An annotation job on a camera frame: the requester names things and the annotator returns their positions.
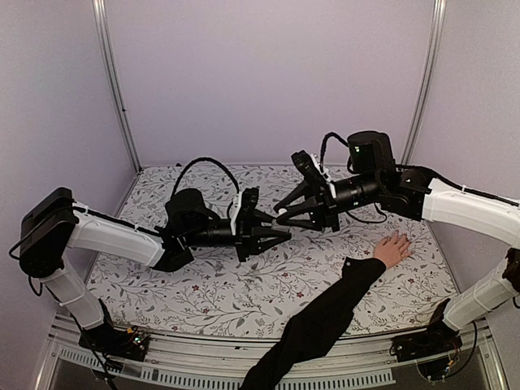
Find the black sleeved forearm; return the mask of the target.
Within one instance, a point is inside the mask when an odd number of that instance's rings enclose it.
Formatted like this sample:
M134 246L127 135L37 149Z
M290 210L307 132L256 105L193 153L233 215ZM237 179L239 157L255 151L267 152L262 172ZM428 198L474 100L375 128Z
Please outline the black sleeved forearm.
M379 259L346 258L341 278L288 320L279 341L249 369L240 387L273 389L295 364L326 356L385 271Z

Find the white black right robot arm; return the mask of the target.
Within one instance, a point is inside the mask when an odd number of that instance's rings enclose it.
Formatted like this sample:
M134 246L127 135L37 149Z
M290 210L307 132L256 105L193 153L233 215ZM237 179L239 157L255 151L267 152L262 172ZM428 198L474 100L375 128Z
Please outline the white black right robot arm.
M349 148L347 179L334 181L323 157L304 150L292 155L303 181L275 205L278 224L338 231L340 214L378 203L407 219L452 224L509 245L495 269L435 309L419 342L428 354L437 354L452 333L518 296L518 201L455 184L430 168L398 164L383 132L356 132L343 142Z

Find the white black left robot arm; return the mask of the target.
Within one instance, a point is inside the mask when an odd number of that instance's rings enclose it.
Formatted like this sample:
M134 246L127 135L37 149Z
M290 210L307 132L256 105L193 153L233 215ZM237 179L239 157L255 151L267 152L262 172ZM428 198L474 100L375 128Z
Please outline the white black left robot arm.
M70 189L60 187L24 216L20 238L8 254L25 275L52 292L102 352L112 353L121 344L120 334L111 327L102 303L68 265L66 249L114 255L162 272L188 265L197 248L233 248L245 262L292 236L272 226L273 217L258 210L258 198L257 188L240 191L232 216L222 219L206 206L201 191L186 188L166 203L165 226L147 229L91 210L74 201Z

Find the person's bare hand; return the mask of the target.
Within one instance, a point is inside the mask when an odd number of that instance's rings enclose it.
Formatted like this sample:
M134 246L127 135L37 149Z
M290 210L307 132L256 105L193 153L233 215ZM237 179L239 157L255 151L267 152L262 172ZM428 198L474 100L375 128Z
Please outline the person's bare hand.
M380 260L386 269L390 269L411 256L410 246L411 241L407 234L395 230L375 246L373 257Z

